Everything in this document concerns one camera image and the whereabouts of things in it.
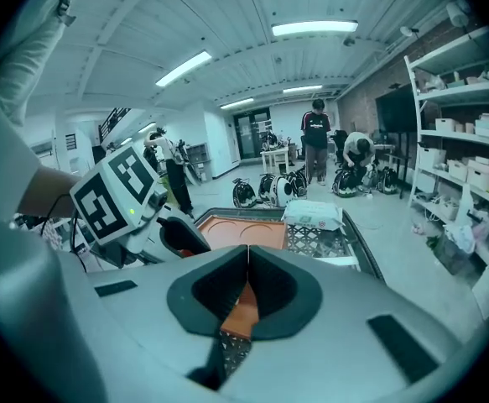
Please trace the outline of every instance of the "ceiling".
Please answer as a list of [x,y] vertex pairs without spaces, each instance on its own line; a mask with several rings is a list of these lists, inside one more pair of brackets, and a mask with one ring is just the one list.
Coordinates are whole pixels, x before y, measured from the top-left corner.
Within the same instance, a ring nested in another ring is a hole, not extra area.
[[[272,104],[311,97],[284,88],[324,85],[337,97],[362,72],[410,39],[450,0],[72,0],[66,29],[34,92],[66,106],[181,109],[197,99],[223,105],[248,97]],[[275,38],[273,24],[356,20],[347,34]],[[155,82],[206,50],[203,65],[160,88]]]

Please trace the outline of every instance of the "dark pants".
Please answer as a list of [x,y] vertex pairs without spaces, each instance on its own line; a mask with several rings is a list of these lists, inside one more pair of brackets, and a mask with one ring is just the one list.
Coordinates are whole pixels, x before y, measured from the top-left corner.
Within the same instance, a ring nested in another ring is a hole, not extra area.
[[365,174],[367,173],[367,167],[360,165],[360,163],[365,159],[365,155],[364,154],[354,154],[352,152],[349,152],[348,158],[350,158],[352,161],[354,161],[354,169],[356,169],[357,184],[361,185],[363,176],[365,176]]
[[318,149],[305,145],[305,179],[308,184],[313,179],[313,169],[315,168],[318,181],[326,179],[326,160],[328,159],[328,149]]
[[185,169],[182,165],[175,164],[173,160],[166,160],[166,170],[171,191],[179,203],[180,210],[184,213],[192,212],[192,201],[186,186]]

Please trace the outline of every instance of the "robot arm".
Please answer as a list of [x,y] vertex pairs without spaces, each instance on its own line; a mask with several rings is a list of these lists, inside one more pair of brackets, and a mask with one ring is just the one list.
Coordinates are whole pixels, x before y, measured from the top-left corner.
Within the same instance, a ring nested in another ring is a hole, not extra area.
[[119,268],[211,250],[190,218],[165,204],[159,176],[132,145],[97,163],[70,194],[96,240],[94,254]]

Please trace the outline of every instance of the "person standing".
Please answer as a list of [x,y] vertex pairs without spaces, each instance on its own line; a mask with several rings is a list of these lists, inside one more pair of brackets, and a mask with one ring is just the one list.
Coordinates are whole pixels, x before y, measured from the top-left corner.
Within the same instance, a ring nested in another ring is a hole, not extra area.
[[168,172],[169,187],[174,193],[175,199],[179,203],[180,210],[190,217],[192,215],[192,201],[186,186],[185,169],[183,168],[184,160],[180,152],[175,148],[173,142],[164,137],[165,130],[157,128],[157,131],[150,132],[143,144],[146,148],[159,146],[166,163]]
[[330,120],[324,113],[325,103],[320,98],[314,100],[311,107],[313,110],[302,117],[300,128],[305,140],[305,178],[310,184],[316,161],[317,181],[320,185],[326,185],[327,133],[330,131]]
[[364,133],[355,131],[346,138],[343,158],[349,167],[356,168],[358,185],[362,183],[363,176],[367,171],[367,165],[371,163],[374,154],[375,145]]

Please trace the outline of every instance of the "television screen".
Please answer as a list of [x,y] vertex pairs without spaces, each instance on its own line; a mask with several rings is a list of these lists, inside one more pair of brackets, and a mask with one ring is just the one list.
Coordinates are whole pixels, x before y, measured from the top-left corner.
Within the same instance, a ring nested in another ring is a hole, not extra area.
[[412,133],[418,130],[414,93],[410,84],[376,99],[380,131]]

